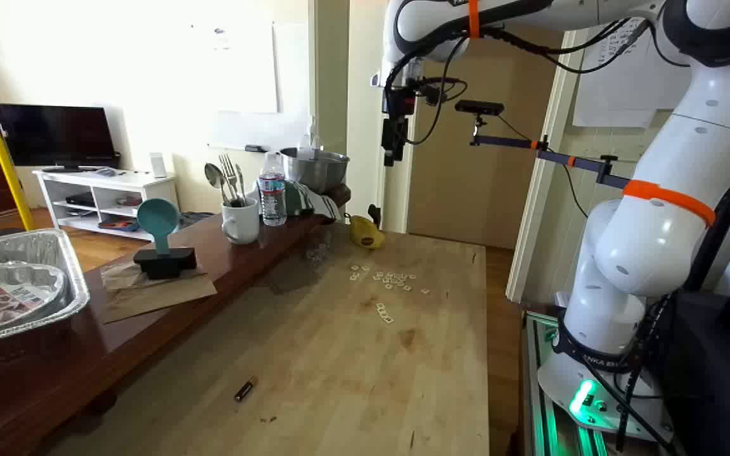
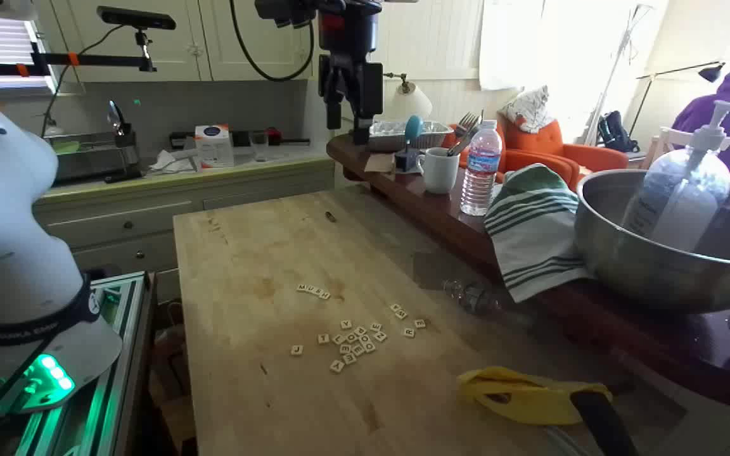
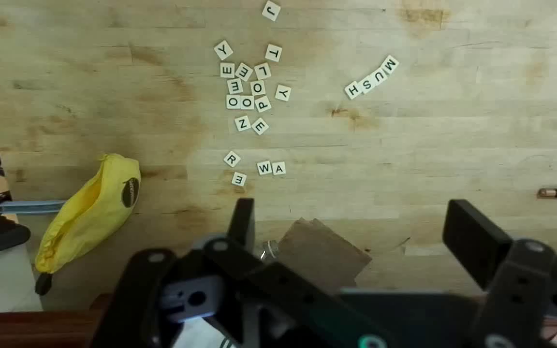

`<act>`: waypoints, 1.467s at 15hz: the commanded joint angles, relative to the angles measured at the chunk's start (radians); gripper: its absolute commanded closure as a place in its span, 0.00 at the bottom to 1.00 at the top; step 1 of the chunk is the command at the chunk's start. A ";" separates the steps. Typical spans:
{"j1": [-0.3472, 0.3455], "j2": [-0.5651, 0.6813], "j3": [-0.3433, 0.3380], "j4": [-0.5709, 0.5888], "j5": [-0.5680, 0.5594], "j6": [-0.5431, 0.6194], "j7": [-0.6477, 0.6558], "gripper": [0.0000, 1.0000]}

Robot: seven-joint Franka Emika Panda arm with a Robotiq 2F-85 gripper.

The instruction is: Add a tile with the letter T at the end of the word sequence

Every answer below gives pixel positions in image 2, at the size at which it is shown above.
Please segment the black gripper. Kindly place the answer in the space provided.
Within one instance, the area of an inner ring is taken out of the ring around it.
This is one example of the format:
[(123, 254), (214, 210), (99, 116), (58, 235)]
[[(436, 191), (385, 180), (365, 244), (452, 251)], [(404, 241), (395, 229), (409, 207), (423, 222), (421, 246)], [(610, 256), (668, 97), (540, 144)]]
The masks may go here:
[(318, 0), (318, 93), (327, 129), (338, 129), (342, 102), (354, 113), (352, 142), (366, 144), (373, 116), (382, 111), (382, 66), (370, 64), (379, 0)]

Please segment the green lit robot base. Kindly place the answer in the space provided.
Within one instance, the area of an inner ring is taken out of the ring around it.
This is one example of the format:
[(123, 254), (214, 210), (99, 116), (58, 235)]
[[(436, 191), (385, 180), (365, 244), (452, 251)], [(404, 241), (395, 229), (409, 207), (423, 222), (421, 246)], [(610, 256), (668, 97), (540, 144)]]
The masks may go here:
[(90, 381), (46, 348), (0, 397), (0, 456), (123, 456), (136, 429), (146, 378), (152, 278), (95, 278), (90, 293), (120, 353)]

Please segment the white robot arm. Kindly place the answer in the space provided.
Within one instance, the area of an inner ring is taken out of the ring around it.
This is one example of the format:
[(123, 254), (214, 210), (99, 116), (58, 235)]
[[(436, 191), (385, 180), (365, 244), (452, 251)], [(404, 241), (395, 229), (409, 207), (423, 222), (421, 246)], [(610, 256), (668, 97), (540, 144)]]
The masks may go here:
[(68, 400), (120, 353), (68, 244), (36, 220), (55, 169), (52, 148), (0, 108), (0, 392), (15, 381), (25, 411)]

